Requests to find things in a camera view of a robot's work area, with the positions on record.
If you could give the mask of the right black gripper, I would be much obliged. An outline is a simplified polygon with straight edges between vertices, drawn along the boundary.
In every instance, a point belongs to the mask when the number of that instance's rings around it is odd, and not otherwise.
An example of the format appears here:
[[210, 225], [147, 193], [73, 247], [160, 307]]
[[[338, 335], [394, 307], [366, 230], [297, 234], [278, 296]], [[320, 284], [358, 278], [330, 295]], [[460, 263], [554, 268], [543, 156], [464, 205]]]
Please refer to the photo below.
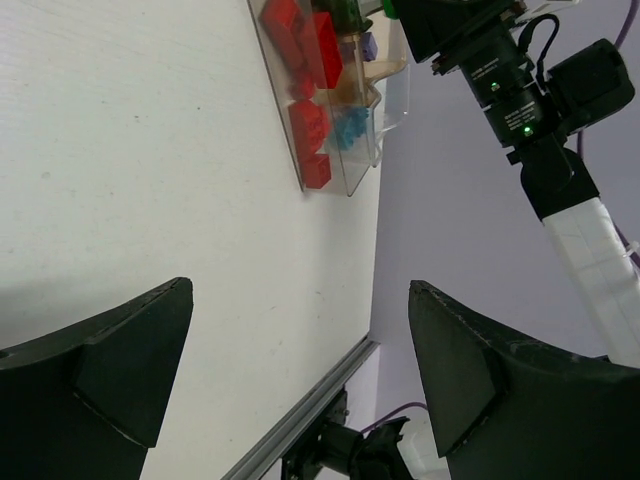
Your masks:
[[523, 1], [510, 0], [396, 0], [391, 6], [417, 63], [444, 55], [473, 34], [525, 12]]

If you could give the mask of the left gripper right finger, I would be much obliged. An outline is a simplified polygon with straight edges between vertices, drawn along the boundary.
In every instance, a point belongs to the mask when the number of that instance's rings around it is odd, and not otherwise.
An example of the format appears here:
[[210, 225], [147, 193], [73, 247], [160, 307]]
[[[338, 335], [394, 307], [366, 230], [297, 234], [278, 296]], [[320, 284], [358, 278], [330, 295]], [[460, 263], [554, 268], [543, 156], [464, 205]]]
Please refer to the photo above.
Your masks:
[[454, 479], [635, 479], [639, 372], [549, 345], [420, 280], [408, 318]]

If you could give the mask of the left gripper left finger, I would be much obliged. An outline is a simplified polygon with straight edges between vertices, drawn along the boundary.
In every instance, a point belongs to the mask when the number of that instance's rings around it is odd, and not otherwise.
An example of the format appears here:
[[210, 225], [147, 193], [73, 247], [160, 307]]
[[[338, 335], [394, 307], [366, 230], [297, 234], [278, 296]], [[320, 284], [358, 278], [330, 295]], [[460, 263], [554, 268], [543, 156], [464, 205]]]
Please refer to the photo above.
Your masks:
[[1, 352], [4, 479], [137, 479], [156, 447], [188, 335], [177, 277]]

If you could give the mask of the red rectangular lego brick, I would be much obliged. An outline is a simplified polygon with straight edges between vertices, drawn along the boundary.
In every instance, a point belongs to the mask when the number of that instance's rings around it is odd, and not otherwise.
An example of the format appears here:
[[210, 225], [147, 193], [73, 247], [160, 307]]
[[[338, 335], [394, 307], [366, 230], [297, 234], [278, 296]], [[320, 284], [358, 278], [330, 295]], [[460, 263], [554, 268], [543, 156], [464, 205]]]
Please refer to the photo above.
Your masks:
[[318, 88], [334, 89], [343, 71], [343, 61], [331, 15], [314, 13], [313, 25], [311, 66], [314, 81]]

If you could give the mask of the cyan 2x4 lego brick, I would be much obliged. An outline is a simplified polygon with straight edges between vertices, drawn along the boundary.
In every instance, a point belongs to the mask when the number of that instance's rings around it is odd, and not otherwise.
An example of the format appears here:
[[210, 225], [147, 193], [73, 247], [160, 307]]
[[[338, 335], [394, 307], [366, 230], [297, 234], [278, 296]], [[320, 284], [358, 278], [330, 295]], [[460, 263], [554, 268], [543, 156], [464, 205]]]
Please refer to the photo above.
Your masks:
[[340, 150], [353, 148], [365, 135], [368, 118], [369, 110], [366, 107], [349, 106], [340, 110], [329, 136], [331, 144]]

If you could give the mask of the red sloped lego brick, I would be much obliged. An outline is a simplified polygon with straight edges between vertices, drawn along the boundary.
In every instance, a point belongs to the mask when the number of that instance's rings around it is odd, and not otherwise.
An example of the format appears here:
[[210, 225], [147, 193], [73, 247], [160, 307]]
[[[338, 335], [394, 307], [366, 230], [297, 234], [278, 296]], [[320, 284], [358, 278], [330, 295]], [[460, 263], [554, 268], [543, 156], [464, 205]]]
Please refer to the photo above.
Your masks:
[[305, 15], [295, 0], [268, 0], [260, 14], [269, 39], [285, 66], [293, 73], [307, 71], [300, 35]]

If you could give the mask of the red 2x3 lego brick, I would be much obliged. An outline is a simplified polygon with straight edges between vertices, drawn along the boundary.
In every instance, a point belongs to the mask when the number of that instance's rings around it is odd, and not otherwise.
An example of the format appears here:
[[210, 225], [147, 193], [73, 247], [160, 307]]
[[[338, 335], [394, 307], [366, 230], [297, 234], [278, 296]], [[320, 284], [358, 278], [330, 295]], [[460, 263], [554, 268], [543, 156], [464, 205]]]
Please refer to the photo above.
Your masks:
[[297, 160], [302, 162], [316, 154], [329, 134], [326, 109], [309, 99], [294, 102], [288, 107]]

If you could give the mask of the red small square lego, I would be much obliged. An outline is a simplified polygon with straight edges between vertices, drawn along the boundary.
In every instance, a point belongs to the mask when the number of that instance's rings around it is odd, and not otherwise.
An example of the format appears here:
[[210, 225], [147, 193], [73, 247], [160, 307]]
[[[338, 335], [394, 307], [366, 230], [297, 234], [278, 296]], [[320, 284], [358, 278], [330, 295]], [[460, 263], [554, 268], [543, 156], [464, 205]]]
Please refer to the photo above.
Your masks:
[[308, 189], [322, 189], [332, 179], [331, 161], [328, 154], [314, 154], [301, 164], [303, 184]]

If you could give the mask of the purple upturned lego cube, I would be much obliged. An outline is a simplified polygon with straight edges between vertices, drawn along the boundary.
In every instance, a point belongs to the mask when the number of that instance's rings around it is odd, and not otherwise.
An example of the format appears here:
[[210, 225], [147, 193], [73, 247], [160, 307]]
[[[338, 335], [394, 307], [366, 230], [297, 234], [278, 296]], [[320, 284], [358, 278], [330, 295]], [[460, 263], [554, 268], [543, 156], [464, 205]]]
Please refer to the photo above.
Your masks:
[[365, 62], [372, 62], [377, 59], [378, 46], [372, 32], [364, 32], [360, 36], [360, 49]]

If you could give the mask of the green lego upturned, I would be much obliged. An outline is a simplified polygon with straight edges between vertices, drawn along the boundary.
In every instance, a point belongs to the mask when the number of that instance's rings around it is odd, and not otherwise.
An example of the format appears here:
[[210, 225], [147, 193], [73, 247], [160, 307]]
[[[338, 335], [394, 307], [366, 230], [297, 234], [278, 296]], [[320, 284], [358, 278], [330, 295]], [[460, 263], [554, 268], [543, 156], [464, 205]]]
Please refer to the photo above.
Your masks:
[[373, 25], [373, 21], [361, 13], [356, 0], [318, 0], [314, 2], [314, 9], [330, 15], [337, 34], [364, 33]]

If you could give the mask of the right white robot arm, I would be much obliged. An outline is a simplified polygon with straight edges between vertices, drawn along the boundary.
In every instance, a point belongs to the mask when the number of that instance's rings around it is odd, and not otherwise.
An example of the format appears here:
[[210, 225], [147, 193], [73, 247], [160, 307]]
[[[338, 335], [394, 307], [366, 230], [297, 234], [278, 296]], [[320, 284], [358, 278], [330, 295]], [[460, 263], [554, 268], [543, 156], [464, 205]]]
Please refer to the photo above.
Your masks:
[[601, 39], [553, 67], [531, 57], [536, 28], [559, 4], [387, 1], [413, 58], [460, 71], [576, 286], [611, 362], [639, 364], [637, 247], [620, 236], [582, 155], [567, 147], [627, 106], [635, 89], [618, 47]]

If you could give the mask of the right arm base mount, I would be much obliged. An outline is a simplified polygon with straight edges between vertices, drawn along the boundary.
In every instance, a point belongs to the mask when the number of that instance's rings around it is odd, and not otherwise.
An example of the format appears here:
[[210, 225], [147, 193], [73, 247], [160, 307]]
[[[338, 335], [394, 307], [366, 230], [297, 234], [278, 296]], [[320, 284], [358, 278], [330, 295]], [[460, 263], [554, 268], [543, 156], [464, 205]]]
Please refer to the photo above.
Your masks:
[[410, 480], [399, 443], [406, 417], [363, 434], [346, 426], [348, 393], [341, 389], [282, 457], [284, 480], [315, 479], [329, 469], [349, 479]]

